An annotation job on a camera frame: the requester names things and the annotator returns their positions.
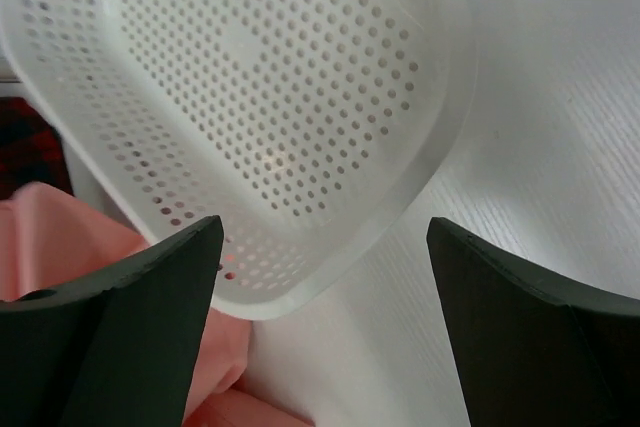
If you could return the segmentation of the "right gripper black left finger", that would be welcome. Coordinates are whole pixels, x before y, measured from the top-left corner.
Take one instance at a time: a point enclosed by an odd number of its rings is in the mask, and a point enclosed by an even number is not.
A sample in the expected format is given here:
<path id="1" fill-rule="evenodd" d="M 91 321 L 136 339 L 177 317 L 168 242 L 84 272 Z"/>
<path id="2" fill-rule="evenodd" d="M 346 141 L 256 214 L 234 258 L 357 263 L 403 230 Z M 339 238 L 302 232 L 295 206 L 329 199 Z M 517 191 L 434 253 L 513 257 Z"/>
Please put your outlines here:
<path id="1" fill-rule="evenodd" d="M 223 246 L 209 216 L 1 306 L 5 426 L 178 426 Z"/>

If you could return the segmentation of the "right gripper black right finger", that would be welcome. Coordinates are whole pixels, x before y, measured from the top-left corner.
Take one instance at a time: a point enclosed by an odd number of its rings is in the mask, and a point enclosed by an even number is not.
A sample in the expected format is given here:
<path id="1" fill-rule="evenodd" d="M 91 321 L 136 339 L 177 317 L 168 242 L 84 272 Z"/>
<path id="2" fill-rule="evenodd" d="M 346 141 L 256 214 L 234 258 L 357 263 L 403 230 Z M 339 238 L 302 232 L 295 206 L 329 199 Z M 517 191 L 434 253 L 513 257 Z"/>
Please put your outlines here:
<path id="1" fill-rule="evenodd" d="M 520 258 L 454 222 L 426 242 L 474 426 L 635 426 L 639 303 Z"/>

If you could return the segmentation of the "pink skirt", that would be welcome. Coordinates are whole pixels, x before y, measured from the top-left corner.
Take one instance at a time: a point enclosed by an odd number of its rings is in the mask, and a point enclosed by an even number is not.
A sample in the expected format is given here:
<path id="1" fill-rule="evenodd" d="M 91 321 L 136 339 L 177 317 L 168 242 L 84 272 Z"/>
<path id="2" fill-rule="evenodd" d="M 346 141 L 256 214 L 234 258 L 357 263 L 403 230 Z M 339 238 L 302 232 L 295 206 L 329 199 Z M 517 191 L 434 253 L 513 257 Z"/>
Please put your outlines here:
<path id="1" fill-rule="evenodd" d="M 132 229 L 42 183 L 1 203 L 1 298 L 71 281 L 148 246 Z M 245 392 L 251 324 L 209 311 L 185 407 L 186 426 L 308 426 Z"/>

